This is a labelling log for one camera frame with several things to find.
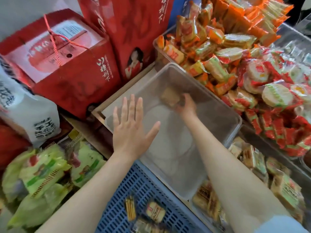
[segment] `red gift box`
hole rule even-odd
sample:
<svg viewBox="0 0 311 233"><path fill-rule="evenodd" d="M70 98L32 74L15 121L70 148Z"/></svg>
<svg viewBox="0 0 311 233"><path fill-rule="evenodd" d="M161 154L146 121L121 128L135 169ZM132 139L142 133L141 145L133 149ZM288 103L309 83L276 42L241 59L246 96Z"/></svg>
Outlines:
<svg viewBox="0 0 311 233"><path fill-rule="evenodd" d="M45 18L6 38L0 54L32 80L35 94L85 119L121 85L109 37L70 9Z"/></svg>
<svg viewBox="0 0 311 233"><path fill-rule="evenodd" d="M174 0L78 2L84 17L110 36L125 81L154 61L152 42L167 29Z"/></svg>

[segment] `red string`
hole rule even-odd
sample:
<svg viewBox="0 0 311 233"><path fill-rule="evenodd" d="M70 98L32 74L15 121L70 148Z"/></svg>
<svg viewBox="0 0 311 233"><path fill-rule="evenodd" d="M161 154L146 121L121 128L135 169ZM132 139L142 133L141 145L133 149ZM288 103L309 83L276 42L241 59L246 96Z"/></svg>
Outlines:
<svg viewBox="0 0 311 233"><path fill-rule="evenodd" d="M57 63L58 63L59 67L62 66L62 63L60 61L60 57L59 57L59 54L58 54L58 49L57 49L57 46L56 46L56 43L55 43L55 40L54 40L55 36L62 37L64 39L66 39L72 45L79 46L79 47L82 47L84 49L88 49L86 46L82 46L82 45L80 45L78 43L72 42L70 39L68 39L67 37L65 37L63 35L59 35L59 34L54 33L52 31L52 29L50 28L50 26L49 26L48 20L46 18L46 14L44 15L44 20L45 20L45 24L46 24L46 27L48 29L48 32L50 34L50 38L51 38L51 41L52 41L52 44L53 44L54 52L55 52L55 55L56 55L56 60L57 60Z"/></svg>

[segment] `green snack bag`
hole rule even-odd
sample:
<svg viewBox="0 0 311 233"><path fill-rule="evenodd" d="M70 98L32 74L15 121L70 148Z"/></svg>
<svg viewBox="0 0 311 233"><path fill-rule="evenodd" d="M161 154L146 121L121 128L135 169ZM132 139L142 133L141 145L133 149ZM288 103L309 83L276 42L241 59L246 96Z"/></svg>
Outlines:
<svg viewBox="0 0 311 233"><path fill-rule="evenodd" d="M53 184L39 198L32 198L31 194L27 195L17 211L10 219L7 227L35 227L43 224L48 220L57 206L71 189L61 184Z"/></svg>
<svg viewBox="0 0 311 233"><path fill-rule="evenodd" d="M6 168L2 177L2 189L5 197L9 203L13 202L16 198L19 200L28 195L27 190L19 174L23 164L31 157L36 155L36 150L28 150L17 156Z"/></svg>
<svg viewBox="0 0 311 233"><path fill-rule="evenodd" d="M21 169L21 178L32 197L39 198L64 176L71 165L64 159L61 148L54 144L41 153L31 156Z"/></svg>
<svg viewBox="0 0 311 233"><path fill-rule="evenodd" d="M74 146L68 162L72 165L71 180L78 187L86 184L106 163L103 157L84 140Z"/></svg>

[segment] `blue crate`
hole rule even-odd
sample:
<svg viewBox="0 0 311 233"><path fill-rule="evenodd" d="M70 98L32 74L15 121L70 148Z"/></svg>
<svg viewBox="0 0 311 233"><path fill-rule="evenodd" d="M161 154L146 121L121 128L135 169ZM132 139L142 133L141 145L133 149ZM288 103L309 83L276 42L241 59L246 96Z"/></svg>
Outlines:
<svg viewBox="0 0 311 233"><path fill-rule="evenodd" d="M96 233L130 232L124 200L134 194L137 214L144 214L149 200L156 200L166 210L163 222L178 233L212 233L157 177L136 161L107 204Z"/></svg>

